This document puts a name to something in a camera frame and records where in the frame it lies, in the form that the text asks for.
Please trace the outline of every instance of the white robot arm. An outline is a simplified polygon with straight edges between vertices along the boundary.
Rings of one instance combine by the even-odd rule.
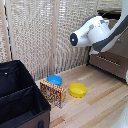
[[[128,0],[122,0],[121,17],[111,30],[109,20],[104,20],[102,16],[88,18],[79,30],[71,34],[71,44],[76,47],[92,46],[90,54],[109,50],[128,28],[127,5]]]

